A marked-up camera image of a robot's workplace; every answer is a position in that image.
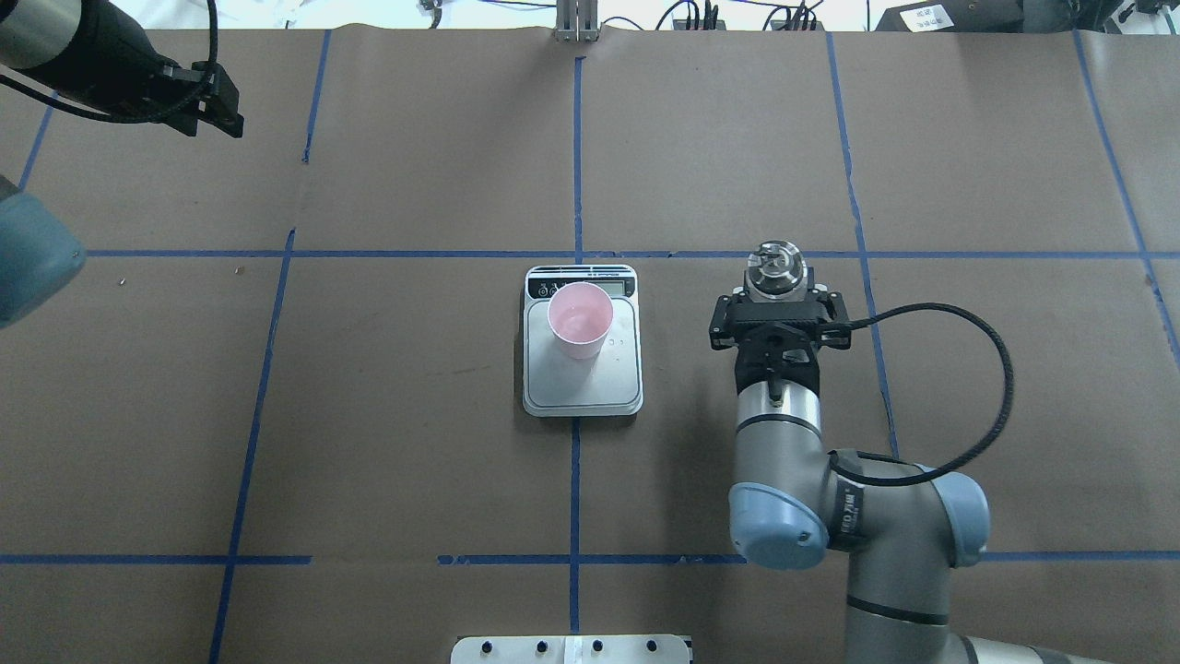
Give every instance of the scale platform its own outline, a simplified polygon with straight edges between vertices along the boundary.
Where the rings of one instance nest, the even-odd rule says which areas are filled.
[[[609,280],[617,281],[620,274],[627,274],[621,271],[624,269],[630,281],[625,288],[614,287]],[[643,406],[643,367],[634,274],[627,265],[545,265],[529,271],[522,335],[522,393],[526,413],[537,418],[638,413]],[[607,342],[602,351],[589,360],[573,360],[562,353],[549,327],[549,297],[537,296],[551,294],[572,281],[598,282],[611,294],[615,304],[615,320],[607,331]]]

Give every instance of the digital scale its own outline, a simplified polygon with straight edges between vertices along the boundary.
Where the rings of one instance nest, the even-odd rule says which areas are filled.
[[[610,295],[615,318],[602,351],[572,360],[549,327],[549,301],[558,288],[589,281]],[[537,418],[635,415],[643,406],[640,360],[638,281],[625,264],[548,264],[524,277],[524,389],[522,401]]]

